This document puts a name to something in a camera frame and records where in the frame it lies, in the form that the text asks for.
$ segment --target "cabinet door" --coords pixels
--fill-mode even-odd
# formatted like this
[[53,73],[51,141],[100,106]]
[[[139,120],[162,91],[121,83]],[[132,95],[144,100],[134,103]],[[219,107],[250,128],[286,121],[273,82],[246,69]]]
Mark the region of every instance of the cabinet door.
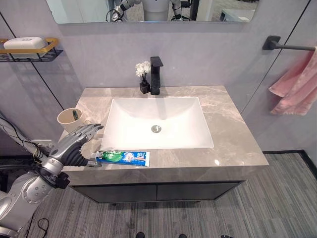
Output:
[[96,202],[119,203],[157,200],[156,185],[96,185],[74,186],[73,188]]
[[158,185],[158,201],[211,200],[237,185],[233,183],[191,183]]

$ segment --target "black shelf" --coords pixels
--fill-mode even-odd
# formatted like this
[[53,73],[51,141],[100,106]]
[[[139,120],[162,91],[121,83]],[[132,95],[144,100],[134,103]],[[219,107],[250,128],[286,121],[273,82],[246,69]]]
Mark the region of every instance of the black shelf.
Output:
[[33,58],[15,59],[12,56],[12,54],[0,54],[0,62],[51,62],[57,56],[59,56],[62,52],[63,50],[57,50],[53,48],[42,57],[39,55],[39,53],[37,53],[38,54],[37,59],[33,59]]

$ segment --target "toothpaste tube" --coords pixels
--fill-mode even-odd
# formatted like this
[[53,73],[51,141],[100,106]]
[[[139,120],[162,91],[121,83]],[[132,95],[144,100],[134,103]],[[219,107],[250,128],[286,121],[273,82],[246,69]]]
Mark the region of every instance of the toothpaste tube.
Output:
[[150,153],[145,151],[97,151],[96,160],[115,164],[150,166]]

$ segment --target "striped floor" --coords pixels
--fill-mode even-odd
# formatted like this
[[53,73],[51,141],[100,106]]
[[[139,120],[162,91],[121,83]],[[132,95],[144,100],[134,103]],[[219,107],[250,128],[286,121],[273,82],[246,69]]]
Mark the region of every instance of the striped floor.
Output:
[[[36,211],[29,238],[317,238],[317,181],[299,154],[266,155],[270,167],[216,201],[97,204],[56,189]],[[26,236],[23,229],[19,238]]]

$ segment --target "sink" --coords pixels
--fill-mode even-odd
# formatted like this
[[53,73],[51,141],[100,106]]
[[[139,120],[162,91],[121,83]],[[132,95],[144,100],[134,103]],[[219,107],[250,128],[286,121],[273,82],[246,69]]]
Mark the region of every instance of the sink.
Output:
[[113,99],[102,150],[213,148],[199,99]]

